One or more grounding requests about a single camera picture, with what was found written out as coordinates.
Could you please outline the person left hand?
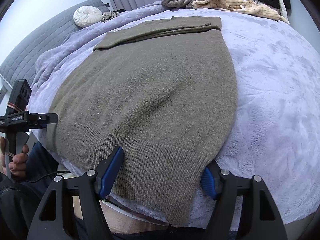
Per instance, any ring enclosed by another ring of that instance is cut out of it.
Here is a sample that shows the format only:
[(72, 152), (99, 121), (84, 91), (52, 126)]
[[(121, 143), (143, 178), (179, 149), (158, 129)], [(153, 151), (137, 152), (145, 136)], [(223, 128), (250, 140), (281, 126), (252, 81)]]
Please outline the person left hand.
[[(7, 168), (5, 162), (5, 144), (6, 140), (4, 137), (1, 137), (1, 165), (3, 174), (7, 176)], [(12, 161), (8, 164), (10, 174), (13, 174), (17, 177), (24, 177), (26, 171), (26, 162), (28, 160), (29, 147), (24, 145), (22, 147), (22, 152), (13, 156)]]

